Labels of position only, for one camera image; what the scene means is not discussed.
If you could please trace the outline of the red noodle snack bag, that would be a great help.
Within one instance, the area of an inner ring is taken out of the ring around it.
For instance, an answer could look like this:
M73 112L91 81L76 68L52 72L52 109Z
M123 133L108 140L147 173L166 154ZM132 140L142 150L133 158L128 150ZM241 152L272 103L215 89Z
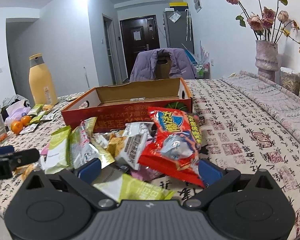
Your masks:
M178 109L149 107L157 131L138 163L167 176L204 187L199 175L202 135L193 115Z

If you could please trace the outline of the pink snack packet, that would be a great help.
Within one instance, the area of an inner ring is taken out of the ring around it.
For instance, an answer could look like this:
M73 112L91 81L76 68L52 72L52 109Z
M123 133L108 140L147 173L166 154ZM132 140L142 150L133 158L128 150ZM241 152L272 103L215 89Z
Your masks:
M138 170L130 170L130 174L133 178L141 181L151 181L162 176L162 173L151 169L148 166L140 165Z

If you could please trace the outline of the orange tangerine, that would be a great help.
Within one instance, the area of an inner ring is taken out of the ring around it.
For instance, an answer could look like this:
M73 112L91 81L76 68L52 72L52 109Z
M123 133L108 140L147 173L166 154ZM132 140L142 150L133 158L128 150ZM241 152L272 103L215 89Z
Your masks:
M32 117L29 115L25 115L21 118L20 122L23 124L24 127L27 127L31 122Z
M18 135L23 130L23 123L21 121L13 121L11 124L11 131Z

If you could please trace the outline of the purple tissue pack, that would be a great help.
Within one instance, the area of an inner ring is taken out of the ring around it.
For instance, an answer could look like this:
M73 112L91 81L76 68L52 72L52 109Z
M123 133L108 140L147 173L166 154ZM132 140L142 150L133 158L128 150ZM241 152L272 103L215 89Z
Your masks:
M6 109L8 117L5 119L5 125L10 127L12 122L20 121L30 110L31 106L25 99L15 102Z

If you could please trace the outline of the green snack packet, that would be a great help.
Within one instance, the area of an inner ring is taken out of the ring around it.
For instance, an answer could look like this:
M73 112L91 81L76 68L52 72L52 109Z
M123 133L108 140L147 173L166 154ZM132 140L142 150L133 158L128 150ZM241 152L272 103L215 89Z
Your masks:
M103 171L92 186L118 203L122 200L170 200L174 196L172 190L135 179L118 170Z

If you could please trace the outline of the green packet near tangerines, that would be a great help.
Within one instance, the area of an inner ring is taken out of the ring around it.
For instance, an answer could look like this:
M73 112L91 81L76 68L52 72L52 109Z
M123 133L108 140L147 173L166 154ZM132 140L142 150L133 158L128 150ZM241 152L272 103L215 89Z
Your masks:
M35 104L35 106L28 112L28 115L31 117L36 116L42 109L43 104Z

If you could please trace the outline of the white grey snack packet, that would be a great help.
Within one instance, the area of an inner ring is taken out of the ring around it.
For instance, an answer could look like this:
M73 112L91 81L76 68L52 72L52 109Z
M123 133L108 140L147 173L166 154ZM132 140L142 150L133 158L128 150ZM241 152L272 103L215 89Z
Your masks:
M129 165L133 170L140 168L139 157L147 141L153 139L151 130L154 122L131 122L126 124L122 137L116 145L115 160L119 164Z

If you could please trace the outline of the calligraphy print tablecloth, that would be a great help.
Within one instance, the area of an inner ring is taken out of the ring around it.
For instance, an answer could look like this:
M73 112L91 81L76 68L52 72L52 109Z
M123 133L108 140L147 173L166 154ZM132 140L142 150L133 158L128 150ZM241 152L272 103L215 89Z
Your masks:
M221 168L234 167L245 174L266 169L290 201L296 216L289 239L300 239L300 144L290 133L245 95L222 80L186 81L193 95L193 112L200 117L200 129L207 143L208 155L202 155ZM83 92L59 97L54 107L54 120L43 123L33 132L16 136L9 132L4 145L15 150L42 150L50 135L65 126L61 109L72 97ZM11 239L3 215L23 180L14 176L1 182L0 239ZM200 192L186 182L160 176L149 183L175 191L182 202Z

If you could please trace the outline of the yellow thermos bottle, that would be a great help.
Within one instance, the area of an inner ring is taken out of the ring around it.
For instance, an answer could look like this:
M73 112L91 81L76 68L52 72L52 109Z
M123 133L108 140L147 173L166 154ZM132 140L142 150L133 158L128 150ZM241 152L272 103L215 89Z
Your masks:
M55 105L58 102L51 73L41 53L29 57L29 85L35 104Z

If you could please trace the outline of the orange cardboard box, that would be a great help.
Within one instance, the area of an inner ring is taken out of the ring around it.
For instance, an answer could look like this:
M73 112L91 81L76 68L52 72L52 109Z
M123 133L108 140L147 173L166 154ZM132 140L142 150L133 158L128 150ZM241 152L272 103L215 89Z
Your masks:
M192 112L193 96L182 78L131 82L95 87L61 110L67 126L76 128L96 117L94 132L124 129L126 123L151 121L148 107Z

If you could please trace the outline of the wooden chair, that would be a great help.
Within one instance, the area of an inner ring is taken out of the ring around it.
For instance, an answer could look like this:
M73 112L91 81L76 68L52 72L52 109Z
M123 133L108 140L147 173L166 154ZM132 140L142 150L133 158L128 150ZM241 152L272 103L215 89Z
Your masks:
M155 68L155 78L169 79L171 70L171 58L169 55L158 56L157 65Z

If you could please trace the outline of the purple jacket on chair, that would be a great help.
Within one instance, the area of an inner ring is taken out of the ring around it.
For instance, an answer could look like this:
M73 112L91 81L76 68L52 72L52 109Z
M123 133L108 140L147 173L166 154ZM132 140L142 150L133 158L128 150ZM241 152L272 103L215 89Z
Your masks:
M129 81L148 81L182 77L192 80L197 71L180 48L164 48L138 53Z

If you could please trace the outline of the clear storage jar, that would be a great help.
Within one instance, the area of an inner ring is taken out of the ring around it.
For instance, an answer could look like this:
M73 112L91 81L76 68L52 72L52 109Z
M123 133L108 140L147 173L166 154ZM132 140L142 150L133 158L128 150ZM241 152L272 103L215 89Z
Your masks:
M299 94L300 91L300 73L296 72L290 68L281 67L280 68L280 79L281 86L286 90L294 93L295 95Z

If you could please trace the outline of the pink ceramic vase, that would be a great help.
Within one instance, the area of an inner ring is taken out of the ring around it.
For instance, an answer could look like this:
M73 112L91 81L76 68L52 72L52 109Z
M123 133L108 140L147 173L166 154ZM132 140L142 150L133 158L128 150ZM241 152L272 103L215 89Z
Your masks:
M271 81L275 81L275 73L279 70L277 43L257 40L255 66L258 75Z

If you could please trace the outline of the grey refrigerator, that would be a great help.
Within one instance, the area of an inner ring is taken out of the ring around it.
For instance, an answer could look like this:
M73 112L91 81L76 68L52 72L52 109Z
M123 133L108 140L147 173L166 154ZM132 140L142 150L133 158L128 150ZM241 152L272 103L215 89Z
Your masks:
M164 29L168 48L188 49L194 53L192 26L186 11L163 12Z

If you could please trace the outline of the dark entrance door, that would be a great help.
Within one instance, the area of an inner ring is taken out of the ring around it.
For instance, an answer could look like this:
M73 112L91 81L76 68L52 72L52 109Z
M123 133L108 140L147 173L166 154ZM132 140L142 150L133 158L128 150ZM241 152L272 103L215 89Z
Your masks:
M120 21L123 51L128 78L138 53L159 49L159 35L155 15L130 18Z

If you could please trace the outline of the dried pink roses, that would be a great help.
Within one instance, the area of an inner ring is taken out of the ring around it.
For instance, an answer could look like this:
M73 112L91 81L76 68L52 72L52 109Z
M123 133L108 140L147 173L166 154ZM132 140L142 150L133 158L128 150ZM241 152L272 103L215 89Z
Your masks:
M293 21L285 10L280 10L280 5L287 6L288 0L277 0L276 9L263 7L261 0L258 1L260 12L249 13L244 7L241 0L226 0L229 4L237 5L241 8L242 13L236 16L236 20L241 27L249 26L258 41L268 41L277 43L282 36L290 37L288 26Z

